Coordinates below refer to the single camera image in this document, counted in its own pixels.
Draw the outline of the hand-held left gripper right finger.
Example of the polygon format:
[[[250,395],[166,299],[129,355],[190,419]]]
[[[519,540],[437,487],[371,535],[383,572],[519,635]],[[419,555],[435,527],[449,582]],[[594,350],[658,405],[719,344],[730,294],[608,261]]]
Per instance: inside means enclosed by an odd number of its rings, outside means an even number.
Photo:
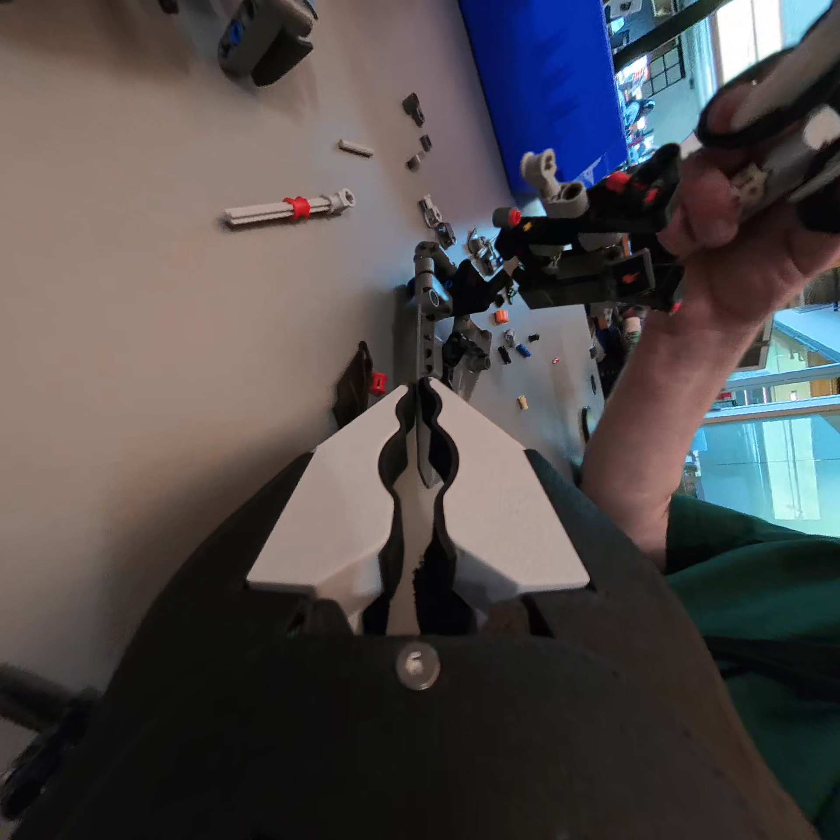
[[[419,382],[418,403],[443,482],[433,547],[476,620],[522,595],[587,588],[591,576],[528,450],[440,380]]]

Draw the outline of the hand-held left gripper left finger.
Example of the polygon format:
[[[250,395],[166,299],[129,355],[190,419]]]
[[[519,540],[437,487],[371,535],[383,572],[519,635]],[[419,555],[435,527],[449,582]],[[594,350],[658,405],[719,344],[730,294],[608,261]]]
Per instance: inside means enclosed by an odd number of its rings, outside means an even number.
[[[323,441],[247,574],[250,589],[336,602],[359,632],[362,615],[401,571],[402,514],[393,491],[406,467],[414,390],[399,385]]]

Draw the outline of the black lego panel red pin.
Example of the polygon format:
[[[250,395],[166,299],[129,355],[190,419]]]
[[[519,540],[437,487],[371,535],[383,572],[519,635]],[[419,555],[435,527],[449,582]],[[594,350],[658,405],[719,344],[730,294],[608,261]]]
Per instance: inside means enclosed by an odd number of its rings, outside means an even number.
[[[370,348],[360,341],[334,389],[332,414],[338,429],[350,425],[369,408],[372,397],[384,396],[388,377],[379,371],[372,360]]]

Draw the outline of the grey blade lego assembly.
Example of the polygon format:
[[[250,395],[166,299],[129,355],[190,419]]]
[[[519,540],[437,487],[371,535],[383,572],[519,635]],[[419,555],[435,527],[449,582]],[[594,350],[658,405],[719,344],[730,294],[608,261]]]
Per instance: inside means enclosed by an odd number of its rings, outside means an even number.
[[[415,247],[413,266],[413,277],[397,295],[396,372],[407,374],[407,393],[397,404],[396,418],[405,438],[415,434],[419,479],[439,495],[449,479],[433,466],[433,435],[417,385],[434,381],[471,409],[469,399],[480,375],[490,368],[491,351],[491,332],[474,316],[497,302],[508,275],[499,270],[489,280],[467,259],[456,265],[432,241]]]

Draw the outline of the black lego door assembly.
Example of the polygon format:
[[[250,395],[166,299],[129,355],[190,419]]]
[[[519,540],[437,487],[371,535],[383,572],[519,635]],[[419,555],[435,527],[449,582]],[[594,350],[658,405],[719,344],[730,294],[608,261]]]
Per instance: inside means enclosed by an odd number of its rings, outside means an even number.
[[[560,182],[555,153],[525,153],[520,175],[544,215],[499,208],[496,250],[515,259],[513,279],[532,309],[615,303],[672,312],[685,269],[659,234],[676,208],[681,149],[669,143],[646,162],[598,183]]]

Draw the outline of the person's right forearm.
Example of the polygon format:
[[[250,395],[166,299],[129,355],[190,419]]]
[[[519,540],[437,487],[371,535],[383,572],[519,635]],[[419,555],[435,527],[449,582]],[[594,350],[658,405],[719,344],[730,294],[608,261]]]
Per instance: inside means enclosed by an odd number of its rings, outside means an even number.
[[[690,443],[772,316],[688,301],[651,313],[585,448],[582,491],[662,571]]]

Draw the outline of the grey lego axle red bush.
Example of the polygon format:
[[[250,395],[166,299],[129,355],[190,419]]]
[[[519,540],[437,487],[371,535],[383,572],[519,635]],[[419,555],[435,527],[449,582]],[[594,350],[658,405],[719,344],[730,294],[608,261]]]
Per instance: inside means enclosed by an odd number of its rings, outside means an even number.
[[[242,206],[225,210],[221,217],[230,229],[269,224],[296,224],[314,217],[336,217],[356,206],[355,194],[347,188],[315,197],[294,196],[278,203]]]

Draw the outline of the lego car chassis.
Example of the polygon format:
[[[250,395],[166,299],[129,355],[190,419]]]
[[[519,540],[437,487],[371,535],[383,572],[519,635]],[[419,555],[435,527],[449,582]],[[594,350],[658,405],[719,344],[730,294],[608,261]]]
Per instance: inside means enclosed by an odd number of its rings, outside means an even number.
[[[273,85],[306,59],[319,16],[310,1],[243,1],[217,45],[222,72]]]

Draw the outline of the person's right hand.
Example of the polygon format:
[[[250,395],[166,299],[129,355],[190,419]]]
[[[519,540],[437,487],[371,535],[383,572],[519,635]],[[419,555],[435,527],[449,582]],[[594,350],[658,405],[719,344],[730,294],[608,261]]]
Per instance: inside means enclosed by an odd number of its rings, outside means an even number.
[[[658,241],[684,267],[684,297],[675,313],[649,316],[647,329],[750,338],[838,258],[838,233],[805,227],[790,204],[739,222],[730,175],[745,163],[744,153],[719,150],[681,162],[674,212]]]

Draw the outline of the person's green shirt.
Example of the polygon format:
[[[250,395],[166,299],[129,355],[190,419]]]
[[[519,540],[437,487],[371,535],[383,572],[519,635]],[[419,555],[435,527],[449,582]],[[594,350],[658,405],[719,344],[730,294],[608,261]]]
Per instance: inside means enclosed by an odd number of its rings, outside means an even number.
[[[838,537],[675,495],[665,574],[703,636],[838,645]],[[838,839],[838,704],[720,669],[764,761],[820,837]]]

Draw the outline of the blue plastic parts bin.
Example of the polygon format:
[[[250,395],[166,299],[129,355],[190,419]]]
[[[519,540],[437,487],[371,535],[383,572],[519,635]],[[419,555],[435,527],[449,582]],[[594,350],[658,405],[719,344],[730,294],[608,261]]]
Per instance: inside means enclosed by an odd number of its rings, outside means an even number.
[[[602,4],[460,1],[513,193],[536,192],[522,156],[553,149],[557,178],[587,186],[627,161]]]

